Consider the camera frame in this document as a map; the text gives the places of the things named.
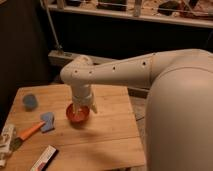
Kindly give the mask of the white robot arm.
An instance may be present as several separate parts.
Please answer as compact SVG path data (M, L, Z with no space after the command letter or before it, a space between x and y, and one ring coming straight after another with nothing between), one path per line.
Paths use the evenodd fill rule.
M147 88L148 171L213 171L213 52L154 52L95 65L81 55L63 67L73 108L96 111L93 84Z

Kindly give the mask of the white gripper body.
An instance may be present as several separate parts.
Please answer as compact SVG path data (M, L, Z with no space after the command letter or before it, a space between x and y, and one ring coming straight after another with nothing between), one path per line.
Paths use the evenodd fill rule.
M94 95L89 84L72 85L72 101L76 104L92 104Z

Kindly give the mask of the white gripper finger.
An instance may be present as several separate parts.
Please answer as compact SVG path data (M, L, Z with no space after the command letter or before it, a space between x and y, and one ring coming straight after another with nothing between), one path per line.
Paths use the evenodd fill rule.
M96 105L95 100L93 100L93 102L92 102L92 104L91 104L91 106L90 106L90 109L91 109L95 114L98 113L98 111L97 111L97 105Z
M81 111L80 105L74 103L73 104L73 110L74 110L74 114L79 114L79 112Z

